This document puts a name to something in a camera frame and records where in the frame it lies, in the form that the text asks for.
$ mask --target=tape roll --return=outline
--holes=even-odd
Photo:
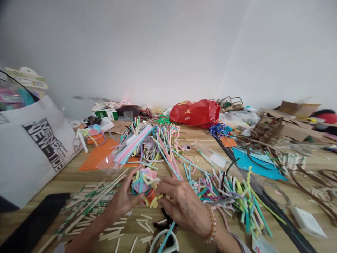
[[[183,145],[183,149],[185,151],[190,151],[191,150],[191,146],[190,145]]]

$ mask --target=blue pipe cleaner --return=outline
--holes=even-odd
[[[226,124],[219,122],[218,124],[211,126],[208,130],[210,131],[211,135],[218,139],[229,134],[225,131],[225,128]]]

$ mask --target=black strap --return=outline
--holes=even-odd
[[[18,84],[20,84],[15,78],[13,78],[12,76],[10,76],[9,74],[7,74],[6,72],[3,72],[0,69],[1,73],[4,73],[6,76],[8,76],[10,79],[14,80],[15,82],[17,82]],[[22,84],[20,84],[28,93],[29,95],[34,99],[35,102],[39,101],[39,98],[37,96],[35,96],[32,92],[30,92],[26,87],[24,87]]]

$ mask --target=white paper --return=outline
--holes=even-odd
[[[102,122],[99,124],[100,128],[103,132],[113,128],[115,125],[111,122],[111,120],[108,117],[104,117],[101,119]]]
[[[210,157],[210,160],[215,163],[217,166],[219,166],[220,168],[224,168],[226,166],[226,160],[223,159],[221,156],[217,155],[217,154],[213,154]]]

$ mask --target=clear plastic bag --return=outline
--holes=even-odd
[[[227,112],[219,114],[219,120],[231,128],[248,127],[246,122]]]
[[[254,111],[255,109],[245,109],[242,111],[231,111],[229,113],[235,115],[236,117],[251,126],[257,124],[261,119],[261,117],[257,115]]]

